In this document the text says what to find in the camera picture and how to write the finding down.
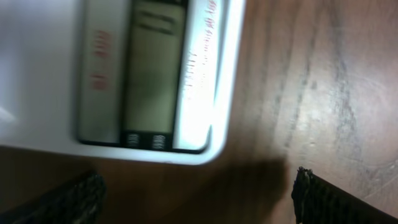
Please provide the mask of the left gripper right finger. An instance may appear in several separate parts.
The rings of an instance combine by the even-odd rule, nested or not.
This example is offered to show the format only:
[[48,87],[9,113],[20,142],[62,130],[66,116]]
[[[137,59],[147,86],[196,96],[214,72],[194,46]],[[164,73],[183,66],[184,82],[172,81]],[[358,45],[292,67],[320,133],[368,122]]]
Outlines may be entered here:
[[397,224],[397,218],[299,167],[291,193],[296,224]]

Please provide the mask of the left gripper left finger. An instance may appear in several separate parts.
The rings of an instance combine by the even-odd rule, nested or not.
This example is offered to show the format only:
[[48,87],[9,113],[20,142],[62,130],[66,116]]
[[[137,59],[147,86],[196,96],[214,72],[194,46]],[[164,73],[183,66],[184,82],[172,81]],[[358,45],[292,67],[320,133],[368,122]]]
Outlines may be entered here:
[[95,171],[1,214],[1,224],[95,223],[102,211],[106,185]]

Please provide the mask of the white digital kitchen scale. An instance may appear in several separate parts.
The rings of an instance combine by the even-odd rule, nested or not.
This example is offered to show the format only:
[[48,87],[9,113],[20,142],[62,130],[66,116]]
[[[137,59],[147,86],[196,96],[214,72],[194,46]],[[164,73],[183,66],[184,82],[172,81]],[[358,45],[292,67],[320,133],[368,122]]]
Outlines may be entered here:
[[1,145],[200,165],[228,135],[244,1],[2,1]]

